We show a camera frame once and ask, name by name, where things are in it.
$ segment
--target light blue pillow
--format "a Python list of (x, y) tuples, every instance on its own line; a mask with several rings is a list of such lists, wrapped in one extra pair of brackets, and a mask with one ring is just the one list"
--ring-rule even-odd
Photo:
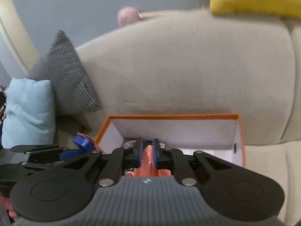
[(50, 80), (12, 79), (6, 97), (2, 146), (52, 144), (55, 101)]

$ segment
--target orange plastic object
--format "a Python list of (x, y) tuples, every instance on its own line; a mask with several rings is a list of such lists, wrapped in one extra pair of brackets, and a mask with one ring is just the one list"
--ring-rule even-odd
[(134, 172), (127, 172), (129, 176), (170, 176), (169, 170), (161, 169), (157, 170), (154, 168), (154, 154), (153, 147), (147, 146), (142, 153), (141, 167), (135, 168)]

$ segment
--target sofa backrest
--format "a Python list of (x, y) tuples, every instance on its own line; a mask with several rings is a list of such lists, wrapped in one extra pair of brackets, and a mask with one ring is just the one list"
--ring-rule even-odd
[(241, 114), (247, 144), (280, 141), (295, 84), (290, 32), (275, 17), (205, 10), (127, 26), (77, 48), (107, 115)]

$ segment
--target box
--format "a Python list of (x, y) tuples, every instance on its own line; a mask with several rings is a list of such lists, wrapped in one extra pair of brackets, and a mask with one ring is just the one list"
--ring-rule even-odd
[(186, 155), (203, 150), (245, 167), (243, 128), (237, 114), (109, 116), (95, 144), (111, 153), (124, 138), (137, 137), (158, 138)]

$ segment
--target black circular joint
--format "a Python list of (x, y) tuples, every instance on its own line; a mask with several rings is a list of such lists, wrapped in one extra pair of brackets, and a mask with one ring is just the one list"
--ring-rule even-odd
[(284, 202), (278, 183), (243, 168), (216, 172), (204, 185), (202, 195), (213, 210), (239, 221), (261, 221), (278, 215)]
[(20, 164), (0, 165), (0, 192), (9, 197), (12, 187), (28, 175), (28, 171)]
[(17, 214), (38, 222), (68, 218), (84, 209), (92, 197), (92, 185), (78, 170), (61, 167), (26, 177), (10, 193)]

